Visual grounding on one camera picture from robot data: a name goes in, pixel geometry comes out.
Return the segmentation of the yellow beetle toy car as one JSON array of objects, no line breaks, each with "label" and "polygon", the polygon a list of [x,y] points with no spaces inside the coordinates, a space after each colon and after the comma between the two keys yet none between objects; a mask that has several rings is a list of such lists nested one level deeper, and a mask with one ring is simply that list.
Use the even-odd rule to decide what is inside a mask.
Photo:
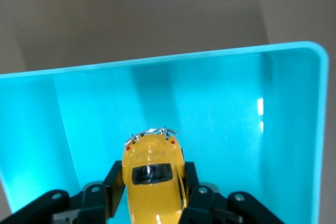
[{"label": "yellow beetle toy car", "polygon": [[185,159],[167,128],[149,129],[124,144],[122,179],[131,224],[178,224],[187,206]]}]

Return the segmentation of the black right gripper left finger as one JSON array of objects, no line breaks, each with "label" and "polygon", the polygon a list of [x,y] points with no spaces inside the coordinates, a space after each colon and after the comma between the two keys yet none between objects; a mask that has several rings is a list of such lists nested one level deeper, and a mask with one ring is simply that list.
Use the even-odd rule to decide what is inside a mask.
[{"label": "black right gripper left finger", "polygon": [[122,162],[116,161],[104,181],[89,183],[72,197],[60,189],[48,191],[0,224],[107,224],[122,195]]}]

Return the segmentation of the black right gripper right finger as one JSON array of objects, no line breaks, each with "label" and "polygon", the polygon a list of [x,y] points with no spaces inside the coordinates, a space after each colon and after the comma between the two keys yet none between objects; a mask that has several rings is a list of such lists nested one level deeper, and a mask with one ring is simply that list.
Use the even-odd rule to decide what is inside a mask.
[{"label": "black right gripper right finger", "polygon": [[195,163],[187,162],[185,171],[181,224],[318,224],[318,205],[298,190],[286,189],[271,201],[243,190],[222,195],[216,185],[199,181]]}]

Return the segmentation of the teal plastic storage bin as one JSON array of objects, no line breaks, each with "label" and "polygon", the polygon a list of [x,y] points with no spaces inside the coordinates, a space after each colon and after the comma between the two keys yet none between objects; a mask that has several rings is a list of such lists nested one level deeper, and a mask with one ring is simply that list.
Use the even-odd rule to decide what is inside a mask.
[{"label": "teal plastic storage bin", "polygon": [[0,74],[10,209],[102,181],[132,134],[166,126],[200,181],[318,224],[327,83],[309,41]]}]

